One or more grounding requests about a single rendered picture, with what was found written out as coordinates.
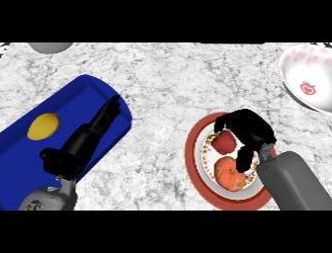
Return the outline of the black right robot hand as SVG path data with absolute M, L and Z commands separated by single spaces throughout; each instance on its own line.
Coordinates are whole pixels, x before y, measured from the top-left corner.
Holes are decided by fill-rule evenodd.
M 225 128 L 234 132 L 244 144 L 237 158 L 237 170 L 244 173 L 252 168 L 255 153 L 259 153 L 262 162 L 277 156 L 275 131 L 267 120 L 250 109 L 238 110 L 216 119 L 215 131 L 221 132 Z

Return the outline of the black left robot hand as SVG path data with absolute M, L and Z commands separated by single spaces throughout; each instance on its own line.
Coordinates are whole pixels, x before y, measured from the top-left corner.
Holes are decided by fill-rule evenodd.
M 65 180 L 79 178 L 120 113 L 120 96 L 116 95 L 99 109 L 91 123 L 79 127 L 62 148 L 43 149 L 40 156 L 48 173 L 61 176 Z

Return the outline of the red-rimmed white plate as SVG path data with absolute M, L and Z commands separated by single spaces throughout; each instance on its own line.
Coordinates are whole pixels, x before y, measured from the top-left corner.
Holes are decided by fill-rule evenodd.
M 261 179 L 240 192 L 224 189 L 213 174 L 206 171 L 203 162 L 203 137 L 215 130 L 216 118 L 225 112 L 206 116 L 196 124 L 188 134 L 184 158 L 185 167 L 194 187 L 206 201 L 221 210 L 259 210 L 271 201 L 272 195 Z

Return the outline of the white bowl with red print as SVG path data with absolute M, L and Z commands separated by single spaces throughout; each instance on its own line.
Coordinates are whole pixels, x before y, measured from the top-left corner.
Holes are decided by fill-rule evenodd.
M 332 115 L 332 48 L 295 45 L 280 57 L 278 68 L 298 100 L 318 112 Z

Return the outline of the blue tray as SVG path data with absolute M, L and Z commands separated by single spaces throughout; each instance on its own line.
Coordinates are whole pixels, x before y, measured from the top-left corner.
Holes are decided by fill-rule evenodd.
M 40 153 L 48 147 L 62 147 L 117 94 L 101 79 L 82 75 L 0 132 L 0 211 L 15 211 L 36 190 L 58 193 L 61 182 L 45 170 Z M 31 140 L 33 121 L 46 113 L 58 116 L 57 132 L 43 140 Z

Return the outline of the yellow lemon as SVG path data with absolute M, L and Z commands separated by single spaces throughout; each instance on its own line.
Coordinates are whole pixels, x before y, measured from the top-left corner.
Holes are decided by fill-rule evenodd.
M 28 130 L 28 138 L 31 140 L 43 140 L 49 138 L 55 134 L 58 126 L 60 126 L 58 115 L 54 113 L 42 114 L 33 121 Z

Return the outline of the orange-red tomato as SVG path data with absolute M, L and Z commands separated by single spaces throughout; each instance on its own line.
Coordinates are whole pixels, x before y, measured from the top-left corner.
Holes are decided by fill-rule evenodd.
M 247 177 L 237 170 L 237 159 L 222 157 L 215 163 L 215 177 L 218 184 L 231 192 L 238 192 L 247 185 Z

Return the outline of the grey round object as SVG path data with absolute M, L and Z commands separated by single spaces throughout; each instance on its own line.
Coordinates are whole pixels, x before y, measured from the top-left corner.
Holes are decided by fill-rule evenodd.
M 31 42 L 31 48 L 43 54 L 60 53 L 65 51 L 71 46 L 71 42 Z

